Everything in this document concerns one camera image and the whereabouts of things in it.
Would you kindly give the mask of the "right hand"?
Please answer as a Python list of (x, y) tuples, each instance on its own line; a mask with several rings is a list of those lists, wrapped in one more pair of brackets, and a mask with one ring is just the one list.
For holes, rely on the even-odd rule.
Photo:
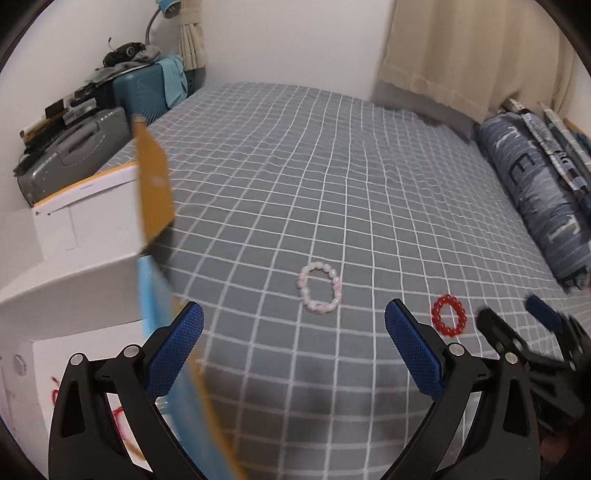
[(570, 448), (566, 436), (546, 436), (540, 445), (541, 456), (551, 464), (558, 464)]

